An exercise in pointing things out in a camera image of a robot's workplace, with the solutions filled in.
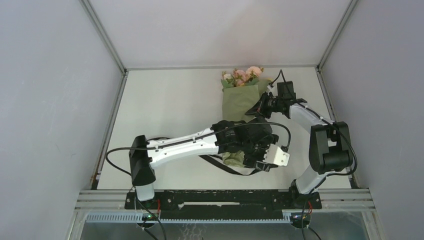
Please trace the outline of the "white fake flower stem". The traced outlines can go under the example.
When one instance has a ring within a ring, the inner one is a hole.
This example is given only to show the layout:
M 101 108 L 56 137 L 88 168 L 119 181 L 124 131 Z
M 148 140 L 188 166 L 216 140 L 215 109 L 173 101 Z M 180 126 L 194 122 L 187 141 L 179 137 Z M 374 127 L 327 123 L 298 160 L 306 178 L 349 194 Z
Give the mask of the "white fake flower stem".
M 227 71 L 221 73 L 221 84 L 224 89 L 234 87 L 234 76 Z

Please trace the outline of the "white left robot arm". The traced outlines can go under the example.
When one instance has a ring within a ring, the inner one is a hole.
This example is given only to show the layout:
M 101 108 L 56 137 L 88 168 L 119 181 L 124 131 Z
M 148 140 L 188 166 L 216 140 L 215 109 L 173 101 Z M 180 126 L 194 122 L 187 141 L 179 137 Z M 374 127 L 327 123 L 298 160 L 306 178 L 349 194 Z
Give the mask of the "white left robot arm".
M 191 156 L 198 156 L 215 167 L 236 176 L 244 173 L 224 163 L 224 154 L 242 154 L 242 164 L 250 175 L 286 166 L 287 154 L 276 145 L 272 123 L 261 118 L 249 122 L 221 120 L 212 126 L 178 138 L 148 140 L 137 136 L 131 147 L 109 150 L 105 160 L 129 175 L 135 187 L 137 202 L 149 209 L 156 203 L 155 169 Z

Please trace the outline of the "orange green wrapping paper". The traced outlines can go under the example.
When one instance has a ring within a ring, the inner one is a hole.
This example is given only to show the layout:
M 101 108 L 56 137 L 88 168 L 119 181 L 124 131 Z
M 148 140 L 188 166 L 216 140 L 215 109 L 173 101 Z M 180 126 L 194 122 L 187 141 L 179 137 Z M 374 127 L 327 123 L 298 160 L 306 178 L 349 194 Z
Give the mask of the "orange green wrapping paper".
M 229 83 L 227 80 L 222 80 L 222 119 L 235 122 L 252 120 L 254 117 L 245 115 L 245 113 L 259 101 L 261 95 L 268 89 L 270 82 L 268 79 L 255 79 L 245 85 L 238 86 Z M 221 154 L 221 157 L 223 163 L 229 167 L 250 169 L 254 167 L 245 161 L 243 151 L 225 152 Z

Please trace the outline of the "black mounting base rail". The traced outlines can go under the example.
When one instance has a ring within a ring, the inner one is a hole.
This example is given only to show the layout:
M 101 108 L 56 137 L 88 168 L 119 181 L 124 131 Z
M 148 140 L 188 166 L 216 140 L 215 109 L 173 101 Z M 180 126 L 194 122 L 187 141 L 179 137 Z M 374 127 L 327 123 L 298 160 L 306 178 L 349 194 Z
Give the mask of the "black mounting base rail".
M 166 221 L 283 220 L 283 211 L 308 214 L 322 209 L 319 193 L 311 196 L 293 190 L 159 190 L 151 200 L 136 200 L 128 192 L 126 210 L 145 210 Z

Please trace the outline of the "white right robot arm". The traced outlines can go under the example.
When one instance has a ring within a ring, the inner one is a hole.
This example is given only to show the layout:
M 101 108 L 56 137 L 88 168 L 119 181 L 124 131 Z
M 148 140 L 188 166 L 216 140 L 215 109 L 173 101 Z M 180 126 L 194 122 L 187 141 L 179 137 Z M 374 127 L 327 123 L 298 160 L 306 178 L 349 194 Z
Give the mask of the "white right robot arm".
M 277 95 L 264 92 L 258 102 L 245 112 L 247 116 L 270 118 L 281 113 L 309 133 L 309 167 L 292 183 L 295 191 L 289 194 L 289 203 L 302 208 L 309 195 L 330 176 L 342 176 L 343 170 L 357 166 L 348 125 L 343 121 L 324 118 L 303 98 L 297 98 L 292 81 L 279 82 Z

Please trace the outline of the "pink fake flower stem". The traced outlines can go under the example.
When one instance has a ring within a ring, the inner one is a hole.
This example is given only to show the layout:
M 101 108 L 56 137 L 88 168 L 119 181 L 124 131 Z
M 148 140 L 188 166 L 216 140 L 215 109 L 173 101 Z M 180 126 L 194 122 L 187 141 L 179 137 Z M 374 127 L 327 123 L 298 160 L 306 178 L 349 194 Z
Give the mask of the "pink fake flower stem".
M 242 87 L 248 80 L 248 76 L 244 70 L 235 68 L 233 71 L 233 85 L 235 87 Z
M 245 71 L 247 79 L 259 78 L 263 72 L 264 68 L 259 66 L 251 66 Z

